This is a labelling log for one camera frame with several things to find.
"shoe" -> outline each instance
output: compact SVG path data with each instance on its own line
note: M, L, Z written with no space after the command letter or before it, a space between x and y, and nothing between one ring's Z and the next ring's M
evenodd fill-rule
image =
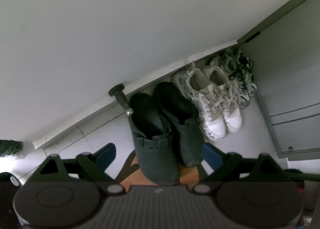
M218 66L204 68L209 80L219 88L223 118L229 132L237 132L242 125L242 117L237 104L235 87L231 84L228 76Z
M182 96L172 82L161 82L154 89L159 111L167 117L174 133L173 149L179 162L186 167L199 165L204 138L199 128L198 111Z
M172 82L198 109L202 133L212 141L223 138L227 130L220 107L218 87L195 66L176 73Z
M245 72L240 68L237 57L232 55L230 49L226 49L221 56L215 56L210 61L209 65L204 68L204 73L208 76L210 68L219 66L228 76L231 84L236 90L237 103L240 109L244 109L250 104L250 97L248 95L247 82L245 79Z
M253 73L252 73L253 62L248 57L245 57L243 55L242 50L240 50L240 49L237 52L237 58L238 58L239 63L244 66L245 81L246 81L246 84L248 87L248 95L250 98L252 98L257 93L257 86L254 83L254 77L253 77Z
M134 94L129 104L134 111L129 124L142 173L156 184L175 184L179 181L180 171L172 147L170 123L146 93Z

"white baseboard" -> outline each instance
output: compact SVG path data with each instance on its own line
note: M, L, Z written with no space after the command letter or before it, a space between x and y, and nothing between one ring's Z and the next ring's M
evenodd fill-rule
M159 70L156 70L152 72L151 74L146 75L143 78L140 78L138 80L134 80L132 82L128 82L125 84L124 93L129 94L131 92L134 92L135 90L147 85L148 83L153 82L154 80L157 80L161 78L162 76L165 76L167 74L170 74L183 66L191 63L192 61L199 60L203 57L206 57L214 52L217 52L219 50L222 50L224 48L230 47L232 45L237 44L237 41L231 41L222 45L215 46L213 48L210 48L204 52L199 52L197 54L191 55L188 58L184 58L182 60L179 60L175 63L172 63L170 65L167 65ZM33 145L35 148L38 147L47 147L51 143L55 142L57 139L59 139L63 134L67 133L69 130L71 130L74 127L77 127L81 121L88 118L89 116L95 114L97 111L105 108L106 106L110 105L111 103L115 102L114 97L106 96L102 100L96 102L95 104L89 106L84 111L79 112L72 118L70 118L68 121L64 122L57 128L51 130L49 133L47 133L45 136L41 137L40 139L33 142Z

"sneaker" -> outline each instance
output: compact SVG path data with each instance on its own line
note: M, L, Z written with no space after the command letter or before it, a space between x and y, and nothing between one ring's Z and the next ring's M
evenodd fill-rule
M178 72L172 82L197 107L202 133L212 141L223 138L227 130L220 107L219 88L195 67Z
M239 108L244 109L250 104L250 97L248 95L245 74L239 68L240 63L237 63L236 60L237 58L232 56L232 51L227 49L222 57L215 56L212 58L209 65L204 68L204 73L209 77L210 69L213 66L219 66L226 73L235 88Z
M134 149L144 176L160 185L179 181L180 170L174 154L173 132L152 97L136 93L129 100L134 114L129 117Z
M254 77L252 73L253 62L248 57L244 56L242 50L240 49L237 52L237 58L239 63L241 65L244 65L245 81L248 87L248 95L250 98L252 98L257 93L257 86L254 83Z
M182 96L172 82L161 82L154 89L159 111L167 117L173 129L173 149L179 162L186 167L200 165L204 138L193 103Z
M223 118L229 132L237 132L242 125L242 117L237 104L237 91L228 76L218 66L206 67L206 75L219 88Z

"white tile floor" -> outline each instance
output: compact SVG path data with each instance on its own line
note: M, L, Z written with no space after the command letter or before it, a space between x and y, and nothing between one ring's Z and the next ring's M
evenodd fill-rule
M224 152L235 151L244 157L257 157L260 152L268 152L286 168L286 160L276 158L276 151L255 99L242 111L242 115L244 122L241 130L228 134L214 145ZM26 157L13 161L0 159L0 171L10 171L25 183L47 155L58 153L61 158L74 158L82 152L94 153L108 143L115 144L117 153L106 173L115 178L126 158L134 150L128 118L119 105L80 125L45 150L34 149L32 144L25 143L23 151ZM212 172L205 162L203 166L207 173Z

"ribbed gray surface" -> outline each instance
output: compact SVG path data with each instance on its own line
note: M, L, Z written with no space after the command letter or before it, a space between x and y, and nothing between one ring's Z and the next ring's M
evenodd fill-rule
M245 229L227 219L208 196L184 186L132 187L128 194L110 197L100 212L77 229Z

